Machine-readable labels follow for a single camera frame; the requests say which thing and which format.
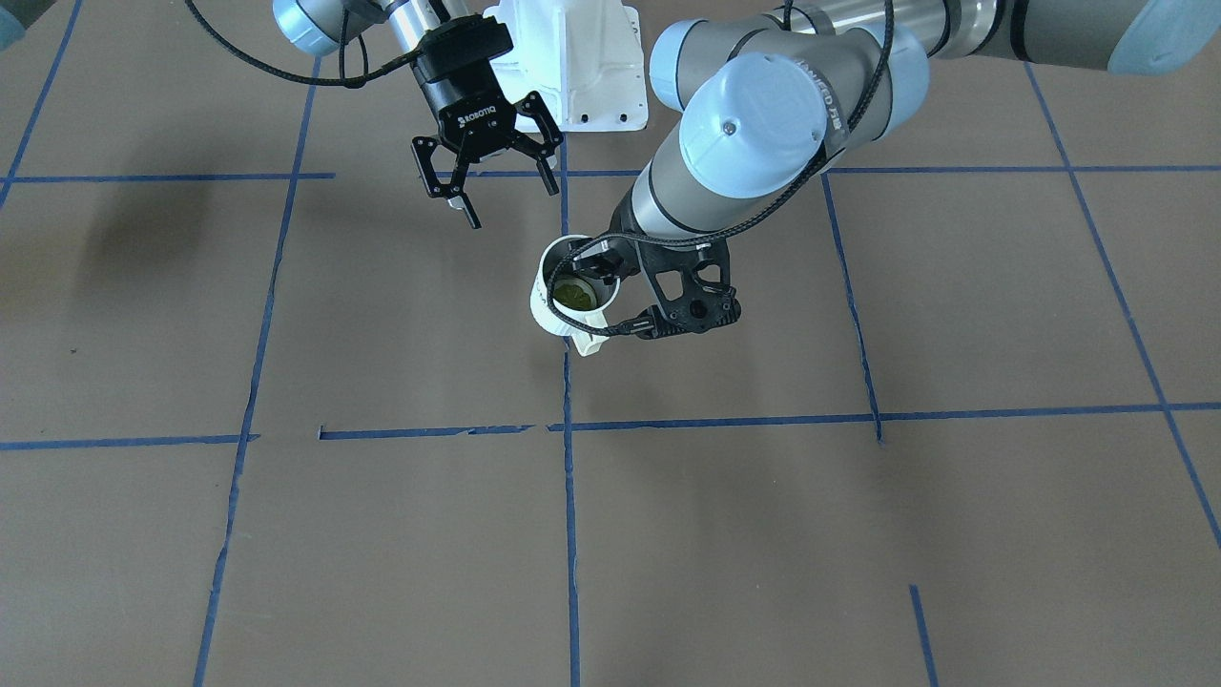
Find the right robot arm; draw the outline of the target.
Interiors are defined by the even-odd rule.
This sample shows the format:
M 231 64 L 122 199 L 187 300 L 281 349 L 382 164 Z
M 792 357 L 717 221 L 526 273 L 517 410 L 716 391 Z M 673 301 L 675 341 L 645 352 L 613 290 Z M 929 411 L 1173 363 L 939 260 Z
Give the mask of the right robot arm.
M 470 166 L 504 151 L 523 153 L 557 195 L 552 161 L 564 137 L 538 92 L 510 101 L 492 67 L 513 51 L 509 28 L 463 1 L 275 1 L 280 33 L 302 52 L 326 56 L 388 24 L 400 40 L 436 120 L 436 135 L 414 135 L 411 154 L 424 189 L 481 222 L 466 196 Z

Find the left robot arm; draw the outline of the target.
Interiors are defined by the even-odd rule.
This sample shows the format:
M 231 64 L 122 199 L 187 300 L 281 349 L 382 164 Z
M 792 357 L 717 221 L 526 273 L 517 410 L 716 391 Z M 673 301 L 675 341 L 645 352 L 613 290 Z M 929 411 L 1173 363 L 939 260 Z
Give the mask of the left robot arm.
M 1162 74 L 1217 31 L 1216 1 L 817 1 L 676 22 L 654 40 L 650 83 L 679 122 L 610 229 L 545 275 L 614 286 L 720 264 L 730 236 L 918 112 L 935 59 Z

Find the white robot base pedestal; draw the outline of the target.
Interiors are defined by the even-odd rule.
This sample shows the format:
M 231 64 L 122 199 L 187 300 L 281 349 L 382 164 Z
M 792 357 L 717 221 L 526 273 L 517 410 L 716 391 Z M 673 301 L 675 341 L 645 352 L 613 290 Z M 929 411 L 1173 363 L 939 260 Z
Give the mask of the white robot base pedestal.
M 538 93 L 563 132 L 646 129 L 637 9 L 620 1 L 501 1 L 484 17 L 510 31 L 512 51 L 491 62 L 510 100 Z

